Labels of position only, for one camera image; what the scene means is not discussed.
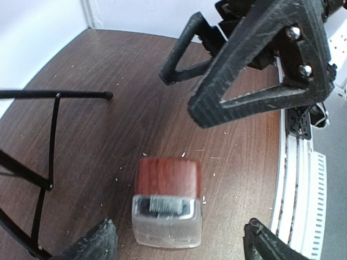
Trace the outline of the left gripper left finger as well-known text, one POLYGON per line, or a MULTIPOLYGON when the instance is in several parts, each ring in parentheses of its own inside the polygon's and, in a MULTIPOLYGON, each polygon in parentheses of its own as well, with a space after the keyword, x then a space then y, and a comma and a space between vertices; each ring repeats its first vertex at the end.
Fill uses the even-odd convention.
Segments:
POLYGON ((117 259, 118 235, 112 219, 105 218, 53 259, 117 259))

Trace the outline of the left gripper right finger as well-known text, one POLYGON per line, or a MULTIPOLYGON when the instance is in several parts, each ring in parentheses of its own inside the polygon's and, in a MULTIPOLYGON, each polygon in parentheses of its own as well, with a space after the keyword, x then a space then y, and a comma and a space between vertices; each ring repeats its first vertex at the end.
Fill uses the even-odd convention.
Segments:
POLYGON ((281 241, 257 218, 249 220, 244 232, 245 260, 309 260, 281 241))

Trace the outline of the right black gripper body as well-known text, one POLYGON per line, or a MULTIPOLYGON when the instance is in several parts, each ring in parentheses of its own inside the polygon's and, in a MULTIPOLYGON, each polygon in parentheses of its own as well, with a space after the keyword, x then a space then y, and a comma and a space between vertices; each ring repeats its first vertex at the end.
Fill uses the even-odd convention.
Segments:
POLYGON ((218 1, 228 41, 218 59, 237 68, 266 67, 278 52, 291 67, 331 60, 324 23, 345 1, 218 1))

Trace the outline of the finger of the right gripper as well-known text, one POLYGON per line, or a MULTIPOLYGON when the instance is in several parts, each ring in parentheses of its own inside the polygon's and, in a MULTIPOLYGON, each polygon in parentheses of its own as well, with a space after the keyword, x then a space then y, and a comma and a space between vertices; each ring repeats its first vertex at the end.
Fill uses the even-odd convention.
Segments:
POLYGON ((193 14, 166 59, 159 77, 169 86, 203 75, 225 43, 226 40, 218 27, 210 26, 201 12, 193 14), (180 60, 187 61, 188 56, 192 55, 190 45, 194 37, 201 41, 205 50, 210 54, 210 59, 178 69, 180 60))
POLYGON ((323 102, 334 88, 335 66, 324 23, 334 1, 219 1, 227 36, 189 100, 188 112, 202 128, 250 115, 323 102), (263 70, 281 61, 282 83, 230 100, 224 94, 241 70, 263 70))

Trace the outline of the brown wooden metronome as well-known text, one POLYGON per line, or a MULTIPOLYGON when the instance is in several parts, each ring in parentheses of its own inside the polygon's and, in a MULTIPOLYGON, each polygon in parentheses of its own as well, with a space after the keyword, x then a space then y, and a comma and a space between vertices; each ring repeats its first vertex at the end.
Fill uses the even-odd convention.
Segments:
POLYGON ((134 182, 135 195, 201 197, 200 163, 187 158, 143 157, 134 182))

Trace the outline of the clear plastic metronome cover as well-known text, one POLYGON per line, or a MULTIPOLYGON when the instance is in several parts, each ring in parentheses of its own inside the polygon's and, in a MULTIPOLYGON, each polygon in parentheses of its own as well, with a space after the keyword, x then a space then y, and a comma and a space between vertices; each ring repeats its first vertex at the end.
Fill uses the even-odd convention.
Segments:
POLYGON ((132 228, 140 245, 195 248, 202 240, 201 202, 193 197, 135 195, 132 228))

